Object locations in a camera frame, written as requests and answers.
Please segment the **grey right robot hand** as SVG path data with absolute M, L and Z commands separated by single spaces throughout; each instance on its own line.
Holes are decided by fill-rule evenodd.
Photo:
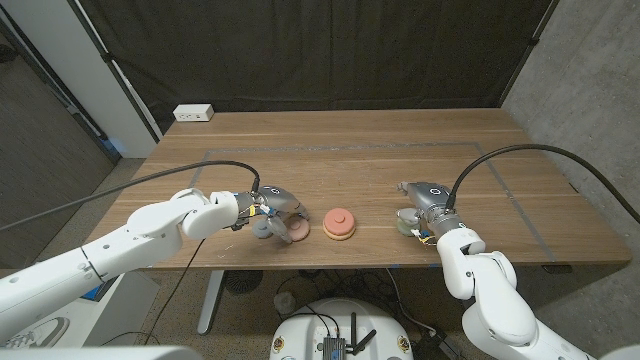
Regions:
M 407 196 L 412 208 L 396 211 L 398 229 L 408 233 L 417 230 L 440 238 L 450 230 L 465 228 L 457 212 L 446 205 L 450 190 L 443 185 L 428 182 L 400 182 L 397 190 Z

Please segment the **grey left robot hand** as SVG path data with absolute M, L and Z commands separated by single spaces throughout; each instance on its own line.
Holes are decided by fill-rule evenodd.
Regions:
M 275 235 L 285 243 L 303 240 L 310 232 L 309 215 L 304 205 L 290 192 L 275 186 L 262 186 L 256 192 L 234 194 L 239 208 L 238 220 L 231 229 L 240 230 L 254 216 L 263 216 L 252 226 L 257 238 Z

